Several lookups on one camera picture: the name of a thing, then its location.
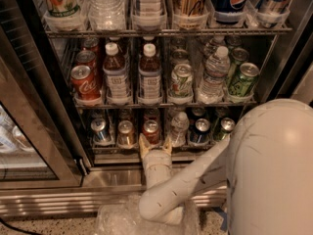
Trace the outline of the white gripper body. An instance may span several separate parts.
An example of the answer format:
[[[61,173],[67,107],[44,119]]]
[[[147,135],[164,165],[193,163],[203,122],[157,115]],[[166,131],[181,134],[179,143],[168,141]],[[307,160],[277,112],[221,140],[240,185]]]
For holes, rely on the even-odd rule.
[[[162,150],[152,150],[142,157],[147,188],[150,189],[172,176],[172,158]]]

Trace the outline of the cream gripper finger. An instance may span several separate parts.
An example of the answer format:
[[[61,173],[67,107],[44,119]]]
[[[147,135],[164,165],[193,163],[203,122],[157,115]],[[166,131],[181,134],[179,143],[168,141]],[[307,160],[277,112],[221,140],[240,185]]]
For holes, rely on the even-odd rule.
[[[139,135],[139,149],[141,156],[146,156],[151,150],[151,144],[143,133]]]
[[[172,153],[172,144],[171,138],[169,136],[166,137],[164,144],[162,146],[162,150],[164,153],[170,155]]]

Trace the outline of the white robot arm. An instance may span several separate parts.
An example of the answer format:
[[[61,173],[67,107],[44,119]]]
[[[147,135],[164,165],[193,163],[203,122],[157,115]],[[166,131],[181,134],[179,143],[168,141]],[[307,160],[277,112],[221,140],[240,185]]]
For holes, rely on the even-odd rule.
[[[140,215],[178,224],[183,202],[225,184],[228,235],[313,235],[312,137],[313,109],[276,99],[250,110],[229,136],[176,174],[169,156],[143,146]]]

